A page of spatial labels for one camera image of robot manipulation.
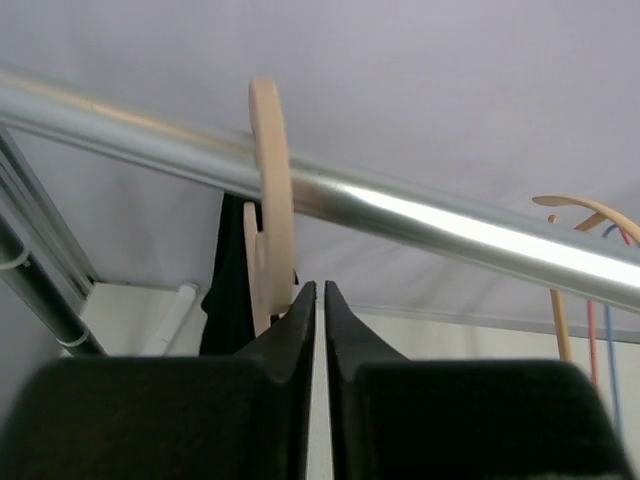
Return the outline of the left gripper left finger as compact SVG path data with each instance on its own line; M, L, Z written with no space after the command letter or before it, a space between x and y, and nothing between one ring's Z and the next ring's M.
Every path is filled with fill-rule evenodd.
M1 435L5 479L302 479L316 285L239 352L63 358Z

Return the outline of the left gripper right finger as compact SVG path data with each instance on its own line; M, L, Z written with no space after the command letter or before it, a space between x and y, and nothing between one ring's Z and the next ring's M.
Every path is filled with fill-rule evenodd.
M411 360L324 288L338 479L629 479L586 376L555 360Z

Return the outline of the pink wire hanger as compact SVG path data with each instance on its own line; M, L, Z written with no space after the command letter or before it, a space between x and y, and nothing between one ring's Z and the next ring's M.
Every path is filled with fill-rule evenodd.
M637 243L631 236L620 227L611 224L603 233L602 237L607 238L611 232L618 230L623 241L627 246L637 246ZM598 386L598 360L597 360L597 335L596 335L596 315L595 306L592 300L587 301L587 325L588 325L588 341L589 341L589 362L592 384Z

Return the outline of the blue wire hanger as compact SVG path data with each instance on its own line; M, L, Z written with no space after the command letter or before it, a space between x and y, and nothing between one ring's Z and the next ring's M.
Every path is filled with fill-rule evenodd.
M612 310L608 304L603 305L604 324L607 341L608 352L608 365L609 365L609 378L611 385L612 403L613 403L613 418L616 434L620 439L624 436L624 422L623 413L620 400L620 385L617 368L616 348L614 341L614 325Z

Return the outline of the beige hanger with green shirt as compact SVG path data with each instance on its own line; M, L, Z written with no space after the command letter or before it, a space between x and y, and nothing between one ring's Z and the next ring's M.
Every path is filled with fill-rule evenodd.
M591 215L577 226L575 230L589 232L605 221L612 222L623 233L629 235L636 243L639 243L639 226L618 211L601 203L579 197L543 195L532 198L535 204L546 207L580 206L588 209ZM550 290L551 306L555 326L555 336L561 361L572 361L569 328L566 318L563 295L556 289Z

